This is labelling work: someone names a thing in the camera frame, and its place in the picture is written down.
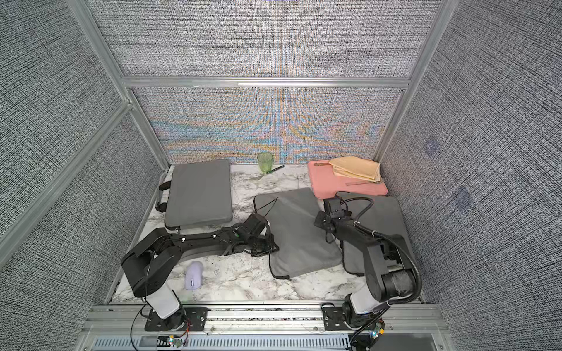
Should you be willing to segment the grey laptop bag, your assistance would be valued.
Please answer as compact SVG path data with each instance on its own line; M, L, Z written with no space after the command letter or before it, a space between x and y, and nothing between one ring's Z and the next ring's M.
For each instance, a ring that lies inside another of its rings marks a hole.
M254 209L268 219L279 250L270 254L276 279L291 279L342 263L338 245L314 225L320 208L309 188L256 195Z
M169 230L218 225L233 219L231 163L227 159L176 165L171 180L158 187L168 193L155 209Z
M408 231L396 198L389 196L368 196L372 206L359 218L362 225L385 235L401 235L414 256ZM364 260L360 250L347 241L341 241L344 270L355 276L364 276Z

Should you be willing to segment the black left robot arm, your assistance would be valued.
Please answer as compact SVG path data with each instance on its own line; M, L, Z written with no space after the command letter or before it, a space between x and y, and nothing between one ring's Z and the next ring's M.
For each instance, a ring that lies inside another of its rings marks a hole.
M124 255L121 268L133 295L151 307L160 326L177 331L187 327L187 317L167 280L181 260L239 253L263 257L279 250L269 221L252 213L244 222L210 233L182 235L157 228Z

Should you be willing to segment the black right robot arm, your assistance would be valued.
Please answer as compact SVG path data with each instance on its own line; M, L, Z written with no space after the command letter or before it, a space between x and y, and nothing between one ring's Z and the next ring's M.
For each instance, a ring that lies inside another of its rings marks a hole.
M314 225L337 240L359 250L365 285L345 297L345 323L359 329L375 323L390 307L409 304L422 291L419 269L405 241L364 226L349 216L334 217L318 212Z

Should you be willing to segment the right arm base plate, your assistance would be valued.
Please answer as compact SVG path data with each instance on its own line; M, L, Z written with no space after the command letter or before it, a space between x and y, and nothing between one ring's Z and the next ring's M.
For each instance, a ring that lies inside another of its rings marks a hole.
M351 331L351 328L345 321L342 307L326 303L321 305L321 312L326 331Z

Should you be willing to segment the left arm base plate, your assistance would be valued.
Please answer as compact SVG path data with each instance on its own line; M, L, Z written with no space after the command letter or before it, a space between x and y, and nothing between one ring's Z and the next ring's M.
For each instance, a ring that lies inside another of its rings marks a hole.
M149 313L144 330L145 331L203 331L208 309L205 307L186 308L182 307L177 312L173 313L171 317L162 319L158 316L155 310Z

